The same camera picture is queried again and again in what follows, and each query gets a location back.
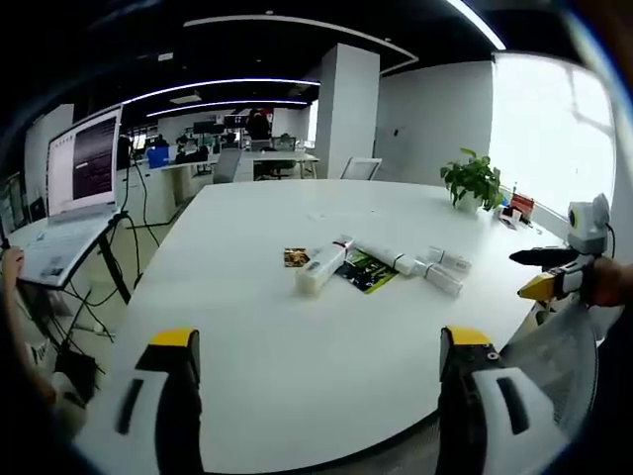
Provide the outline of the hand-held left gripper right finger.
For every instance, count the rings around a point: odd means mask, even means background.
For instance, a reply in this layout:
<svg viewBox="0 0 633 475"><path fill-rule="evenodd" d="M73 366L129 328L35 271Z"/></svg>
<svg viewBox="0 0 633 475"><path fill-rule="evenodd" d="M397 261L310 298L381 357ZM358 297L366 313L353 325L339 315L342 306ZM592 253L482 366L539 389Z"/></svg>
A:
<svg viewBox="0 0 633 475"><path fill-rule="evenodd" d="M540 474L568 444L552 401L482 332L441 330L438 474Z"/></svg>

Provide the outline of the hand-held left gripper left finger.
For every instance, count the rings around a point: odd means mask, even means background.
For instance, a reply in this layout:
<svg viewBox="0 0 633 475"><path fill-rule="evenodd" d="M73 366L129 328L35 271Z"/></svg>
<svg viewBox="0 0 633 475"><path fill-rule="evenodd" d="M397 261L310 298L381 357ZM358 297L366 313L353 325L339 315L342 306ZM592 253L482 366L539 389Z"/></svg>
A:
<svg viewBox="0 0 633 475"><path fill-rule="evenodd" d="M200 335L157 333L113 373L74 444L99 474L201 474Z"/></svg>

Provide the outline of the person's right hand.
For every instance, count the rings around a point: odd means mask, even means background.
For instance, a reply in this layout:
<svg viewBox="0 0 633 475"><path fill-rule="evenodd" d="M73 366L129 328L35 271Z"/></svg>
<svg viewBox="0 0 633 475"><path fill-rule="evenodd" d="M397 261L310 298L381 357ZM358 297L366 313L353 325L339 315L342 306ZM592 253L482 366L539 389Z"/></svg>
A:
<svg viewBox="0 0 633 475"><path fill-rule="evenodd" d="M620 307L632 301L632 265L600 257L589 272L586 300L590 305Z"/></svg>

